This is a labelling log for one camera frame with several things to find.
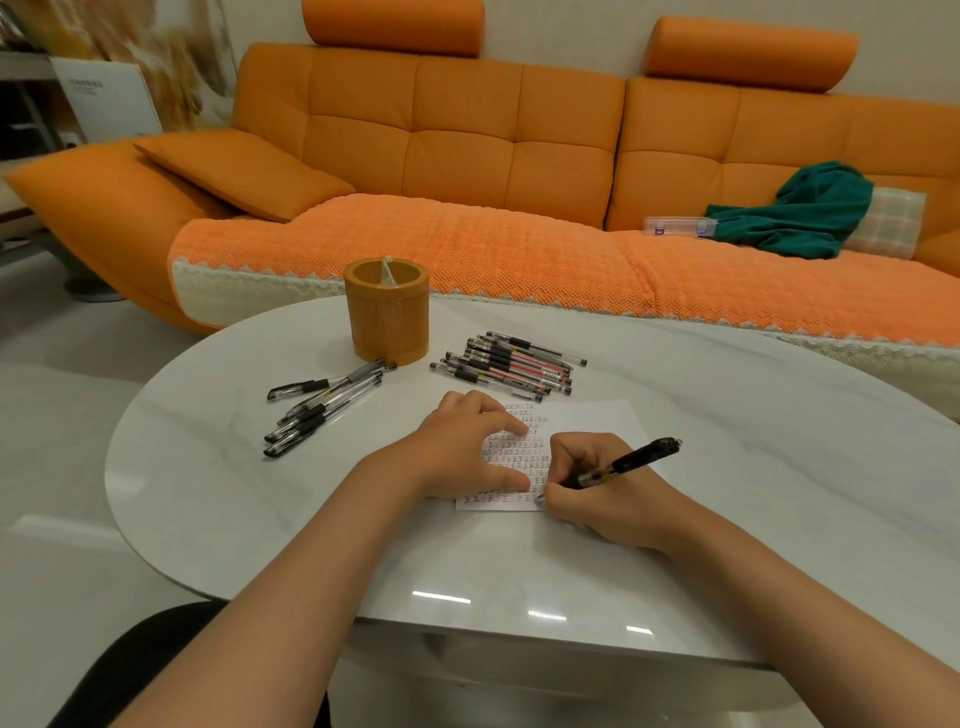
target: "orange leather sofa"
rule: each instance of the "orange leather sofa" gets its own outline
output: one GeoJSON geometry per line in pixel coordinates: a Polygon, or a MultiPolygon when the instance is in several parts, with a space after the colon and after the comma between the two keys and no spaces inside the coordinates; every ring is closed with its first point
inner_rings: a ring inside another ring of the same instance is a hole
{"type": "Polygon", "coordinates": [[[960,108],[827,93],[855,36],[665,17],[644,75],[624,82],[477,59],[481,0],[303,8],[320,47],[252,46],[232,130],[83,147],[11,185],[107,282],[185,328],[339,293],[346,262],[389,253],[426,264],[444,293],[770,329],[811,348],[935,345],[960,385],[960,108]],[[647,215],[767,204],[829,159],[927,193],[913,261],[637,232],[647,215]],[[244,211],[262,220],[234,219],[244,211]]]}

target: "sofa headrest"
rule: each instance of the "sofa headrest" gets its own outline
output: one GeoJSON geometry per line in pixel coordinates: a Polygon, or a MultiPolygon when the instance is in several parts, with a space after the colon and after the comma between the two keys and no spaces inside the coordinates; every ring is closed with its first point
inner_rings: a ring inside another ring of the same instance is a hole
{"type": "Polygon", "coordinates": [[[483,0],[303,0],[303,23],[320,45],[476,58],[483,0]]]}
{"type": "Polygon", "coordinates": [[[654,26],[646,76],[824,92],[850,69],[853,33],[665,15],[654,26]]]}

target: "green cloth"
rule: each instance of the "green cloth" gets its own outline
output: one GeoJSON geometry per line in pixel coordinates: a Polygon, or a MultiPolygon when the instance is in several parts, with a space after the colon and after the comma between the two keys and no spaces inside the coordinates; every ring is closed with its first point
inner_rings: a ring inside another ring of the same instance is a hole
{"type": "Polygon", "coordinates": [[[763,207],[710,205],[710,237],[762,251],[832,258],[867,214],[874,184],[846,164],[827,161],[798,170],[763,207]]]}

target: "paper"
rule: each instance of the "paper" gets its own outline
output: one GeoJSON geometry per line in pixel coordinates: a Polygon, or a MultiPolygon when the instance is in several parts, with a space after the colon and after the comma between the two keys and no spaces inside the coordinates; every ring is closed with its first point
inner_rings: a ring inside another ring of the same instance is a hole
{"type": "Polygon", "coordinates": [[[537,496],[543,493],[550,467],[550,436],[557,432],[612,432],[631,448],[649,440],[626,400],[598,402],[549,402],[507,404],[507,411],[530,426],[520,437],[498,432],[487,438],[483,458],[494,465],[524,471],[530,476],[527,493],[489,491],[457,500],[458,511],[539,511],[537,496]]]}
{"type": "Polygon", "coordinates": [[[140,66],[65,58],[50,62],[91,144],[163,132],[140,66]]]}

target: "white round table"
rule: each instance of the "white round table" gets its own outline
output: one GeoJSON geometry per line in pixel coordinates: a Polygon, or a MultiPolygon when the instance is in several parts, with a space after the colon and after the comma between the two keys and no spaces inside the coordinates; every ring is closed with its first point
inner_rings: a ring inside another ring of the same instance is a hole
{"type": "MultiPolygon", "coordinates": [[[[121,532],[171,579],[235,596],[358,459],[415,428],[447,390],[467,389],[427,362],[487,329],[586,356],[571,400],[628,400],[651,436],[684,440],[663,461],[676,487],[960,668],[960,427],[857,370],[734,328],[434,298],[428,356],[271,461],[262,436],[290,403],[268,404],[267,390],[359,361],[344,298],[269,311],[200,342],[131,403],[106,468],[121,532]]],[[[446,502],[412,515],[360,617],[761,662],[657,557],[543,513],[446,502]]]]}

